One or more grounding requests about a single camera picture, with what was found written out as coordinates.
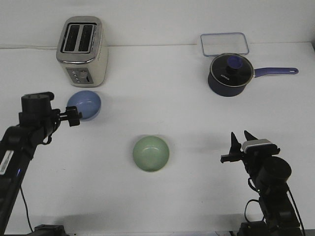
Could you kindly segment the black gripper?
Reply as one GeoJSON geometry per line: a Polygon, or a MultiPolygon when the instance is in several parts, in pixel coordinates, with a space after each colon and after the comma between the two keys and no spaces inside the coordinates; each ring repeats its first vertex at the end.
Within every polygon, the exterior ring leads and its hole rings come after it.
{"type": "Polygon", "coordinates": [[[22,96],[19,125],[21,127],[44,128],[45,130],[57,130],[61,121],[68,121],[70,127],[80,125],[82,116],[77,107],[66,107],[65,113],[61,113],[60,109],[52,109],[51,107],[51,101],[54,98],[55,95],[52,92],[22,96]]]}
{"type": "MultiPolygon", "coordinates": [[[[257,140],[257,138],[247,130],[244,131],[244,135],[247,141],[257,140]]],[[[231,147],[229,153],[221,155],[220,162],[224,163],[242,161],[246,172],[258,172],[260,168],[258,160],[259,151],[245,153],[241,151],[241,147],[242,145],[238,142],[235,134],[231,132],[231,147]]]]}

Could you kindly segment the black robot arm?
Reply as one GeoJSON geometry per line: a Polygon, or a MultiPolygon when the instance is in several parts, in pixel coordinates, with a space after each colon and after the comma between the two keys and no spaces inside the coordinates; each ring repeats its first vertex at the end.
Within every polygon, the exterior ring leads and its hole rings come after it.
{"type": "Polygon", "coordinates": [[[267,139],[258,139],[248,131],[246,141],[238,142],[231,134],[231,147],[222,155],[221,163],[242,161],[249,175],[248,185],[259,197],[263,218],[246,219],[239,236],[304,236],[306,234],[297,205],[287,180],[292,174],[290,165],[278,155],[280,148],[267,139]]]}
{"type": "Polygon", "coordinates": [[[26,94],[21,98],[19,123],[7,128],[0,142],[0,234],[4,235],[25,173],[38,145],[51,143],[62,121],[80,124],[75,106],[52,109],[52,92],[26,94]]]}

